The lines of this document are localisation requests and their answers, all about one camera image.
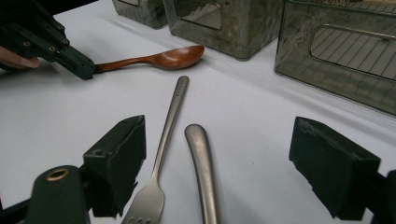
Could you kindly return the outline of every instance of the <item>metal spoon handle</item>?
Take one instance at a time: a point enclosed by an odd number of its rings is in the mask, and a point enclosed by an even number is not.
[[[158,146],[157,157],[155,158],[154,170],[152,172],[152,178],[154,177],[158,179],[158,174],[161,167],[161,160],[163,158],[163,152],[168,146],[173,127],[175,126],[178,111],[180,111],[188,85],[188,77],[183,76],[177,80],[175,92],[173,94],[172,102],[169,106],[168,115],[166,117],[165,125],[163,127],[163,135],[161,136],[160,145]]]
[[[198,124],[191,124],[184,133],[190,147],[197,175],[203,222],[204,224],[218,224],[220,222],[212,155],[206,131]]]

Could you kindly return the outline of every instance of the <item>utensil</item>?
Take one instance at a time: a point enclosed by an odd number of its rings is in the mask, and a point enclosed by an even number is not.
[[[204,224],[218,224],[219,209],[216,201],[216,188],[213,173],[212,155],[205,129],[191,124],[185,130],[197,175]]]
[[[146,57],[125,59],[113,63],[99,63],[95,65],[95,74],[113,71],[135,63],[149,63],[162,69],[185,68],[196,63],[204,54],[204,51],[204,46],[197,45],[171,49]]]
[[[178,111],[183,103],[188,84],[188,77],[180,77],[177,81],[166,122],[163,127],[163,135],[161,136],[151,178],[148,184],[134,196],[131,207],[121,224],[157,224],[160,220],[164,202],[164,194],[158,183],[161,160],[175,125]]]

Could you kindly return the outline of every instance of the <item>white tablecloth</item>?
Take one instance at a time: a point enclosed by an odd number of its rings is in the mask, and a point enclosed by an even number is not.
[[[101,0],[55,17],[71,45],[95,63],[150,55],[194,43],[117,15]],[[180,76],[190,86],[165,152],[162,223],[202,223],[184,129],[202,125],[212,148],[222,223],[356,223],[333,219],[289,161],[294,119],[323,122],[395,169],[396,118],[274,72],[276,40],[246,62],[206,48],[195,66],[163,71],[133,65],[83,81],[57,63],[0,74],[0,197],[9,207],[30,197],[35,178],[82,154],[117,122],[145,115],[148,156],[134,195],[149,181],[172,94]],[[367,211],[362,223],[370,223]],[[92,223],[120,223],[97,218]]]

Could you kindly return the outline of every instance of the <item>spoon bowl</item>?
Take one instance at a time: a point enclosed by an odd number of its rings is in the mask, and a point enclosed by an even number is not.
[[[113,71],[136,63],[148,63],[161,69],[185,68],[196,63],[204,54],[204,51],[205,47],[201,45],[188,46],[145,57],[125,59],[113,63],[99,63],[95,65],[95,74]]]

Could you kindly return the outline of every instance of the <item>silverware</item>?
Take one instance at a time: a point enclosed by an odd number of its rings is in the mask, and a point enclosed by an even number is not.
[[[164,194],[158,183],[161,160],[175,125],[178,111],[180,110],[183,103],[188,84],[188,77],[180,77],[177,81],[172,102],[166,117],[166,122],[163,127],[163,135],[161,136],[151,179],[149,180],[148,184],[139,190],[139,192],[137,192],[137,194],[134,196],[131,207],[129,208],[121,224],[159,223],[164,202]]]
[[[212,155],[206,131],[198,124],[191,124],[184,133],[194,161],[204,224],[218,224],[219,209],[216,201]]]

